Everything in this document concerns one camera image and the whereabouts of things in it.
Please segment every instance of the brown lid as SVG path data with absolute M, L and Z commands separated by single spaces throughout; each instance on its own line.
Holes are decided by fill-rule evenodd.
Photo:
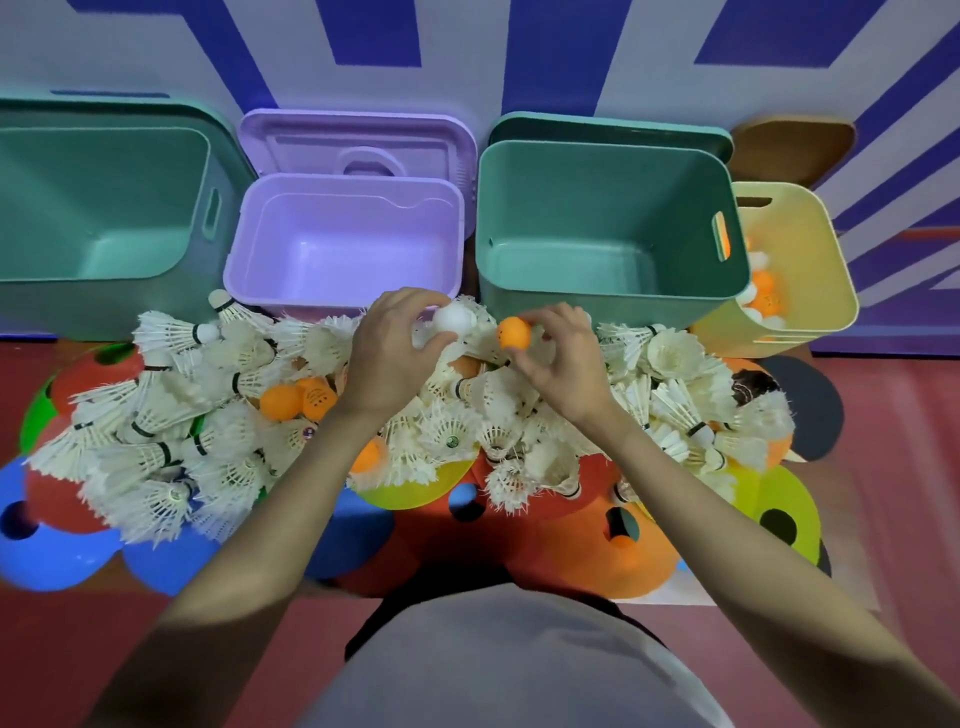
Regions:
M 732 132 L 728 166 L 735 182 L 793 182 L 810 187 L 856 140 L 853 123 L 829 116 L 763 116 Z

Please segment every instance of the hand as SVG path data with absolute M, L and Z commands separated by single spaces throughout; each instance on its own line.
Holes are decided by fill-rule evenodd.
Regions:
M 510 349 L 514 365 L 553 409 L 591 437 L 607 419 L 616 400 L 607 382 L 600 343 L 593 335 L 583 308 L 557 303 L 520 314 L 529 324 L 540 324 L 556 343 L 553 363 L 543 366 L 527 352 Z
M 382 425 L 420 393 L 457 335 L 438 333 L 418 350 L 413 324 L 427 306 L 448 303 L 444 294 L 422 288 L 388 291 L 373 302 L 353 334 L 347 387 L 339 401 L 343 409 L 373 415 Z

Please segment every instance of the person's left hand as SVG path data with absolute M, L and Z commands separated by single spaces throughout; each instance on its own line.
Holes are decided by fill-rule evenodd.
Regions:
M 447 305 L 437 291 L 401 288 L 378 298 L 353 334 L 347 387 L 339 405 L 385 423 L 410 403 L 433 374 L 440 353 L 457 340 L 445 331 L 414 348 L 413 324 L 427 306 Z

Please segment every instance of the yellow storage bin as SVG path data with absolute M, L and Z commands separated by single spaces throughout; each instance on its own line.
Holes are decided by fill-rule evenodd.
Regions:
M 758 324 L 727 301 L 691 327 L 707 351 L 758 359 L 856 321 L 860 302 L 820 198 L 790 182 L 734 182 L 733 193 L 745 238 L 770 257 L 787 327 Z

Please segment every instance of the gray shirt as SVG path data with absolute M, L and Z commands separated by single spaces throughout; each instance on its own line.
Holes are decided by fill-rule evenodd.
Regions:
M 508 725 L 732 723 L 703 683 L 639 629 L 513 584 L 407 608 L 300 720 L 301 728 Z

